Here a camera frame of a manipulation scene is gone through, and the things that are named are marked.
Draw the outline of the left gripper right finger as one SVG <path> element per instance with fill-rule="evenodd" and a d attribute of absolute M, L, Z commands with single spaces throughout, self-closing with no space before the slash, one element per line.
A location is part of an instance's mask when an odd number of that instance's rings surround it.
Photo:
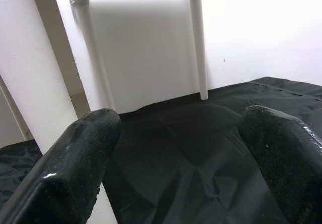
<path fill-rule="evenodd" d="M 321 138 L 302 120 L 254 105 L 238 131 L 289 223 L 321 223 Z"/>

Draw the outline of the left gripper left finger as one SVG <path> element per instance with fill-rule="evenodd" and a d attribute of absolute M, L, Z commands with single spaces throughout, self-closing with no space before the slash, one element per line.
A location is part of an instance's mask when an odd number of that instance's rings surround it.
<path fill-rule="evenodd" d="M 103 108 L 72 123 L 1 209 L 1 223 L 86 223 L 121 132 Z"/>

